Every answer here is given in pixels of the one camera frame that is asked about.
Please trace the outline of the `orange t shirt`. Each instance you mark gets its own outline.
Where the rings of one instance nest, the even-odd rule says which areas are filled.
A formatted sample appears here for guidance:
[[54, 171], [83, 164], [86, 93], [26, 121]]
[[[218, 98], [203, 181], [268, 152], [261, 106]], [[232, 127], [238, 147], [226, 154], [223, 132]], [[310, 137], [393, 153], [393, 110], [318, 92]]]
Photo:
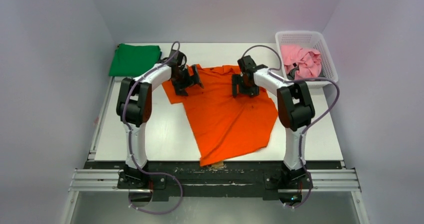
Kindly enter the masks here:
[[171, 81], [162, 84], [171, 104], [181, 103], [200, 151], [200, 165], [250, 154], [267, 147], [278, 112], [264, 88], [259, 95], [232, 95], [232, 76], [238, 66], [203, 68], [197, 65], [203, 87], [178, 96]]

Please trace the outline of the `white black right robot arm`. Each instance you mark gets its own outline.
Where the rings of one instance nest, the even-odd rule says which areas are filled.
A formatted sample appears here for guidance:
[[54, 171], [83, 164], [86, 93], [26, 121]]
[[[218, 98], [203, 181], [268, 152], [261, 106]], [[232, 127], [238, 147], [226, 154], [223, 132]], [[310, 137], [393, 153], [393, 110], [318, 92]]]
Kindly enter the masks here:
[[315, 116], [315, 108], [308, 85], [304, 81], [294, 83], [273, 73], [266, 65], [257, 65], [251, 56], [241, 57], [237, 64], [240, 74], [231, 78], [232, 95], [259, 95], [264, 88], [277, 97], [278, 118], [285, 128], [285, 155], [282, 165], [281, 182], [293, 187], [306, 174], [305, 133]]

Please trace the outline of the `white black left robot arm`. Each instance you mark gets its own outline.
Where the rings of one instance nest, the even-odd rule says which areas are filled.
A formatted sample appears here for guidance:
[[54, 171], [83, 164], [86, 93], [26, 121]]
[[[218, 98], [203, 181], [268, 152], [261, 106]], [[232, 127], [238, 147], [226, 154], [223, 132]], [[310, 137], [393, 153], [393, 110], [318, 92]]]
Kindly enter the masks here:
[[121, 82], [116, 113], [127, 135], [124, 173], [130, 176], [129, 181], [136, 188], [147, 186], [149, 175], [163, 174], [148, 170], [145, 131], [153, 109], [153, 90], [167, 81], [171, 81], [177, 96], [187, 97], [187, 88], [194, 85], [203, 87], [197, 67], [188, 67], [186, 55], [174, 49], [146, 73], [136, 78], [124, 78]]

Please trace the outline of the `pink t shirt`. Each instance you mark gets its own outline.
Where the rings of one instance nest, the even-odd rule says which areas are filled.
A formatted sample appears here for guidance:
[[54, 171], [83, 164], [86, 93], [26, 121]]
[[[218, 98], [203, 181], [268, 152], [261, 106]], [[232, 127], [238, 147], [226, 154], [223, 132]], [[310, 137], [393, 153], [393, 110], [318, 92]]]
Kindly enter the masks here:
[[280, 51], [286, 74], [292, 68], [299, 66], [296, 80], [322, 76], [320, 51], [300, 45], [282, 45]]

